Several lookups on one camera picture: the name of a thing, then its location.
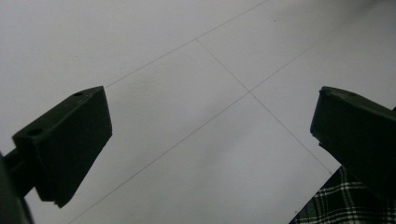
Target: grout line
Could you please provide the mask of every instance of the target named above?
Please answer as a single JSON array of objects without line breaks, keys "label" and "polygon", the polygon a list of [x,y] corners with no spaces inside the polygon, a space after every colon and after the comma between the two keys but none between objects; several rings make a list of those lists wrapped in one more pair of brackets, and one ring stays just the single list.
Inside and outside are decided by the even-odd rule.
[{"label": "grout line", "polygon": [[119,189],[120,187],[122,187],[123,185],[125,185],[126,183],[128,183],[132,178],[134,178],[135,176],[139,175],[141,172],[143,172],[144,170],[146,170],[146,168],[148,168],[152,163],[154,163],[155,161],[159,160],[160,158],[162,158],[165,154],[167,154],[169,151],[171,151],[172,149],[174,149],[175,147],[177,147],[178,145],[180,145],[180,143],[184,142],[187,138],[189,138],[190,136],[192,136],[194,133],[198,132],[200,129],[202,129],[204,126],[206,126],[207,123],[209,123],[212,119],[215,119],[216,117],[218,117],[220,114],[222,114],[224,111],[228,110],[231,106],[233,106],[234,104],[236,104],[238,101],[240,101],[241,99],[243,99],[246,95],[248,95],[249,92],[246,92],[245,94],[243,94],[239,99],[237,99],[235,102],[233,102],[232,104],[228,105],[227,107],[225,107],[223,110],[221,110],[215,117],[211,118],[210,120],[208,120],[207,122],[205,122],[203,125],[201,125],[198,129],[196,129],[195,131],[193,131],[192,133],[190,133],[188,136],[186,136],[185,138],[183,138],[181,141],[179,141],[177,144],[175,144],[173,147],[171,147],[170,149],[166,150],[163,154],[161,154],[161,156],[159,156],[157,159],[155,159],[154,161],[150,162],[148,165],[146,165],[145,167],[143,167],[142,169],[140,169],[137,173],[135,173],[134,175],[132,175],[131,177],[129,177],[127,180],[125,180],[124,182],[122,182],[118,187],[116,187],[115,189],[111,190],[107,195],[105,195],[103,198],[101,198],[98,202],[94,203],[93,205],[91,205],[89,208],[87,208],[86,210],[84,210],[84,212],[82,212],[80,215],[78,215],[77,217],[73,218],[69,224],[73,223],[74,221],[76,221],[79,217],[83,216],[85,213],[87,213],[89,210],[91,210],[93,207],[95,207],[97,204],[99,204],[102,200],[104,200],[105,198],[107,198],[110,194],[112,194],[114,191],[116,191],[117,189]]},{"label": "grout line", "polygon": [[220,26],[225,25],[225,24],[229,23],[230,21],[233,21],[233,20],[235,20],[235,19],[241,17],[242,15],[248,13],[249,11],[253,10],[253,9],[256,8],[256,7],[259,7],[259,6],[263,5],[264,3],[268,2],[268,1],[269,1],[269,0],[265,0],[265,1],[261,2],[261,3],[259,3],[259,4],[256,5],[255,7],[252,7],[252,8],[250,8],[250,9],[248,9],[248,10],[242,12],[241,14],[239,14],[239,15],[237,15],[237,16],[235,16],[235,17],[233,17],[233,18],[231,18],[231,19],[229,19],[229,20],[227,20],[227,21],[225,21],[224,23],[222,23],[222,24],[216,26],[215,28],[209,30],[208,32],[204,33],[203,35],[200,35],[200,36],[196,37],[196,39],[200,38],[201,36],[204,36],[204,35],[209,34],[210,32],[212,32],[212,31],[218,29]]},{"label": "grout line", "polygon": [[306,49],[304,49],[301,53],[299,53],[297,56],[295,56],[293,59],[291,59],[288,63],[284,64],[282,67],[280,67],[279,69],[277,69],[271,76],[267,77],[264,81],[262,81],[259,85],[257,85],[256,87],[254,87],[251,91],[254,91],[256,88],[258,88],[262,83],[266,82],[268,79],[270,79],[271,77],[273,77],[274,75],[276,75],[280,70],[282,70],[283,68],[285,68],[287,65],[289,65],[291,62],[295,61],[298,57],[300,57],[301,55],[305,54],[308,50],[312,49],[313,47],[315,47],[316,45],[318,45],[320,42],[322,42],[323,40],[325,40],[326,37],[332,35],[336,30],[340,29],[342,26],[344,26],[348,21],[352,21],[355,20],[356,17],[358,17],[364,9],[366,8],[370,8],[372,7],[374,1],[368,3],[367,5],[361,7],[361,10],[358,10],[357,12],[355,12],[353,15],[345,18],[343,21],[340,21],[339,24],[335,25],[335,27],[333,29],[331,29],[328,33],[324,34],[321,38],[319,38],[317,41],[315,41],[312,45],[310,45],[309,47],[307,47]]},{"label": "grout line", "polygon": [[235,17],[230,18],[229,20],[227,20],[227,21],[225,21],[224,23],[222,23],[222,24],[216,26],[215,28],[213,28],[213,29],[211,29],[211,30],[209,30],[209,31],[207,31],[207,32],[205,32],[205,33],[203,33],[202,35],[199,35],[198,37],[195,37],[193,40],[190,40],[189,42],[187,42],[187,43],[185,43],[185,44],[182,44],[182,45],[181,45],[180,47],[178,47],[178,48],[172,49],[171,51],[165,53],[163,56],[161,56],[161,57],[155,59],[154,61],[152,61],[152,62],[150,62],[150,63],[147,63],[147,64],[145,64],[145,65],[143,65],[143,66],[141,66],[141,67],[135,69],[133,72],[129,73],[128,75],[126,75],[126,76],[124,76],[124,77],[121,77],[120,79],[118,79],[118,80],[116,80],[116,81],[114,81],[114,82],[108,84],[107,86],[105,86],[105,88],[108,88],[108,87],[110,87],[110,86],[112,86],[112,85],[118,83],[119,81],[121,81],[121,80],[127,78],[128,76],[132,75],[133,73],[135,73],[135,72],[137,72],[137,71],[139,71],[139,70],[141,70],[141,69],[143,69],[143,68],[149,66],[149,65],[152,64],[152,63],[157,62],[158,60],[160,60],[161,58],[165,57],[166,55],[169,55],[170,53],[173,53],[174,51],[183,48],[184,46],[190,44],[190,43],[193,42],[194,40],[198,40],[198,38],[200,38],[201,36],[204,36],[204,35],[206,35],[206,34],[212,32],[212,31],[218,29],[220,26],[222,26],[222,25],[224,25],[224,24],[226,24],[226,23],[228,23],[228,22],[230,22],[230,21],[233,21],[233,20],[237,19],[238,17],[240,17],[240,16],[242,16],[242,15],[248,13],[249,11],[253,10],[253,9],[256,8],[256,7],[259,7],[259,6],[263,5],[264,3],[268,2],[268,1],[269,1],[269,0],[265,0],[265,1],[261,2],[261,3],[259,3],[258,5],[256,5],[255,7],[252,7],[252,8],[250,8],[250,9],[248,9],[248,10],[242,12],[241,14],[239,14],[239,15],[237,15],[237,16],[235,16]]},{"label": "grout line", "polygon": [[294,139],[296,139],[301,146],[303,146],[308,152],[309,154],[311,154],[311,156],[313,156],[331,175],[332,172],[273,114],[273,112],[271,112],[271,110],[269,110],[267,108],[267,106],[265,106],[253,93],[250,92],[250,94],[268,111],[270,112],[270,114],[277,120],[277,122],[279,122],[286,130],[288,130],[288,132],[294,137]]},{"label": "grout line", "polygon": [[231,74],[238,82],[239,82],[239,84],[241,84],[248,92],[250,92],[249,91],[249,89],[230,71],[230,69],[228,69],[218,58],[216,58],[215,57],[215,55],[209,50],[209,49],[207,49],[206,47],[205,47],[205,45],[204,44],[202,44],[201,43],[201,41],[199,41],[198,40],[198,38],[196,39],[196,41],[225,69],[225,70],[227,70],[227,72],[229,73],[229,74]]},{"label": "grout line", "polygon": [[[206,47],[205,47],[205,45],[204,44],[202,44],[198,39],[197,39],[197,41],[198,41],[198,43],[200,43],[202,46],[203,46],[203,48],[210,54],[210,55],[212,55],[212,57],[216,60],[216,61],[218,61],[218,63],[219,64],[221,64],[221,66],[223,66],[247,91],[248,91],[248,93],[250,93],[276,120],[277,120],[277,122],[279,122],[299,143],[300,143],[300,145],[301,146],[303,146],[307,151],[308,151],[308,153],[309,154],[311,154],[311,156],[313,156],[331,175],[332,175],[332,172],[280,121],[280,119],[278,119],[272,112],[271,112],[271,110],[269,110],[253,93],[252,93],[252,91],[255,89],[253,89],[252,91],[250,91],[244,84],[242,84],[242,82],[241,81],[239,81],[239,79],[226,67],[226,66],[224,66],[224,64],[222,63],[222,62],[220,62],[214,55],[213,55],[213,53],[212,52],[210,52],[210,50],[209,49],[207,49]],[[281,70],[283,67],[285,67],[285,66],[287,66],[289,63],[291,63],[294,59],[292,59],[290,62],[288,62],[288,63],[286,63],[284,66],[282,66],[279,70]]]},{"label": "grout line", "polygon": [[161,57],[155,59],[154,61],[152,61],[152,62],[150,62],[150,63],[146,63],[145,65],[141,66],[140,68],[137,68],[136,70],[134,70],[132,73],[126,75],[125,77],[122,77],[122,78],[120,78],[120,79],[118,79],[118,80],[116,80],[116,81],[114,81],[114,82],[108,84],[107,86],[105,86],[105,88],[108,88],[108,87],[110,87],[110,86],[112,86],[112,85],[118,83],[119,81],[121,81],[121,80],[127,78],[128,76],[132,75],[133,73],[136,73],[136,72],[142,70],[143,68],[145,68],[145,67],[151,65],[152,63],[155,63],[155,62],[159,61],[161,58],[163,58],[163,57],[165,57],[165,56],[167,56],[167,55],[169,55],[169,54],[175,52],[175,51],[178,50],[178,49],[183,48],[184,46],[190,44],[190,43],[193,42],[194,40],[195,40],[195,39],[193,39],[193,40],[191,40],[191,41],[189,41],[189,42],[187,42],[187,43],[181,45],[180,47],[178,47],[178,48],[176,48],[176,49],[172,49],[171,51],[165,53],[163,56],[161,56]]}]

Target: plaid fabric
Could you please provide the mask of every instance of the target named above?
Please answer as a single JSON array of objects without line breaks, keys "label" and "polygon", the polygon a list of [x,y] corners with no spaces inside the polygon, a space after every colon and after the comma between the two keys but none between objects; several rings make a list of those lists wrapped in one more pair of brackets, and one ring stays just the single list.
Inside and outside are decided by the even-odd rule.
[{"label": "plaid fabric", "polygon": [[379,200],[341,167],[290,224],[396,223],[396,200]]}]

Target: white surface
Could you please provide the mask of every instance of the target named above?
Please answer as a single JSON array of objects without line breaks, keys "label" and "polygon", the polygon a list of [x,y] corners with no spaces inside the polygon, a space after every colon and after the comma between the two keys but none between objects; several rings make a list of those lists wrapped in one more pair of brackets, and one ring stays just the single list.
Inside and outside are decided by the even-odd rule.
[{"label": "white surface", "polygon": [[0,1],[0,148],[65,96],[107,86],[261,2]]},{"label": "white surface", "polygon": [[395,5],[2,1],[2,153],[89,87],[114,125],[70,204],[27,196],[36,223],[288,223],[339,165],[309,133],[320,87],[396,105]]},{"label": "white surface", "polygon": [[249,94],[73,223],[288,223],[328,177]]},{"label": "white surface", "polygon": [[269,0],[199,38],[249,90],[369,0]]},{"label": "white surface", "polygon": [[307,130],[322,86],[396,106],[396,2],[375,1],[253,91],[328,169],[339,163]]}]

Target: floor tile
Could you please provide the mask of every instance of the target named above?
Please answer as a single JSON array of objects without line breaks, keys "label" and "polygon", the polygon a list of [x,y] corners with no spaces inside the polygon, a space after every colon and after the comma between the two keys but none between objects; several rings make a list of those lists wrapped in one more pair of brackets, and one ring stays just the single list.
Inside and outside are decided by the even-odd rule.
[{"label": "floor tile", "polygon": [[36,222],[67,223],[246,93],[196,41],[106,88],[113,136],[65,208],[29,198]]},{"label": "floor tile", "polygon": [[370,0],[269,0],[199,38],[249,90]]},{"label": "floor tile", "polygon": [[127,76],[262,1],[1,1],[0,147],[66,95]]},{"label": "floor tile", "polygon": [[394,1],[376,1],[253,91],[331,171],[339,163],[318,146],[309,127],[322,86],[396,106]]},{"label": "floor tile", "polygon": [[288,223],[329,177],[248,94],[73,223]]}]

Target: white tiled floor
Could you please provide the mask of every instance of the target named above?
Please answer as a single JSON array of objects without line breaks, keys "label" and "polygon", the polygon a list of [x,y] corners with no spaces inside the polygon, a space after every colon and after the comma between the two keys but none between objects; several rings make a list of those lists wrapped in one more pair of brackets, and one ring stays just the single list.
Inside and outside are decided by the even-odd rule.
[{"label": "white tiled floor", "polygon": [[26,197],[36,223],[288,223],[339,166],[309,133],[320,87],[396,105],[394,15],[392,0],[3,1],[2,153],[104,85],[114,135],[66,207]]}]

